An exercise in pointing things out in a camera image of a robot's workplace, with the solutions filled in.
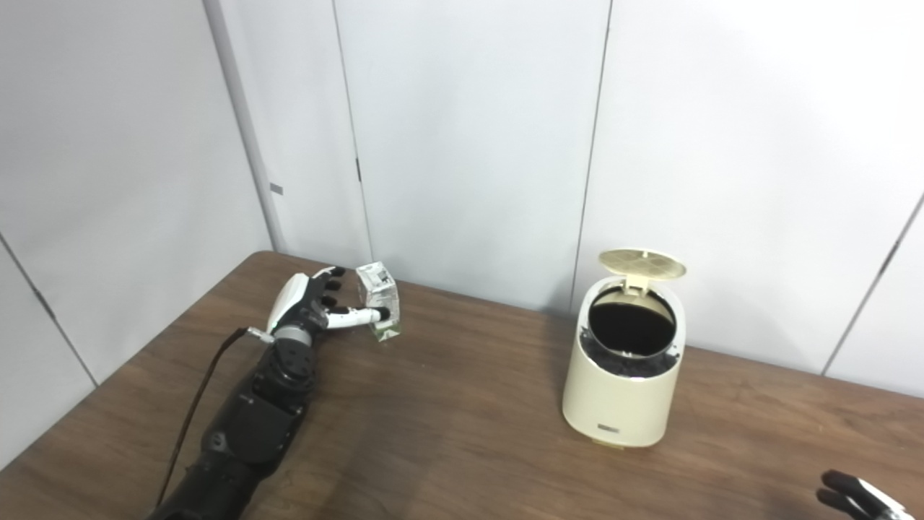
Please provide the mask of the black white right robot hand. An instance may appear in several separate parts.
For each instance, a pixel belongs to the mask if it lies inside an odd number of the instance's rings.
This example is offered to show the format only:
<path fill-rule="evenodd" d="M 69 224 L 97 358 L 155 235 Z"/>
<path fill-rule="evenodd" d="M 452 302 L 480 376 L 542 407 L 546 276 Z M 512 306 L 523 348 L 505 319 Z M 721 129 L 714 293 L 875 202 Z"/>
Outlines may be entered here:
<path fill-rule="evenodd" d="M 816 498 L 852 519 L 913 519 L 907 507 L 867 480 L 830 469 L 821 474 Z"/>

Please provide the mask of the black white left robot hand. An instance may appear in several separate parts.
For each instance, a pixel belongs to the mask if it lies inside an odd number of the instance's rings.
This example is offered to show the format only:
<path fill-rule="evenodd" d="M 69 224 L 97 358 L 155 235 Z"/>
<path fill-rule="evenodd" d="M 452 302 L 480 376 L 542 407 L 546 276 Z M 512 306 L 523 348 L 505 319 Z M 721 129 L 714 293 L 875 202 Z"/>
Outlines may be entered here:
<path fill-rule="evenodd" d="M 313 275 L 300 272 L 291 276 L 277 294 L 265 332 L 282 338 L 285 329 L 293 329 L 292 336 L 308 345 L 327 330 L 388 323 L 399 317 L 393 306 L 338 305 L 328 293 L 340 289 L 346 272 L 340 266 L 327 266 Z"/>

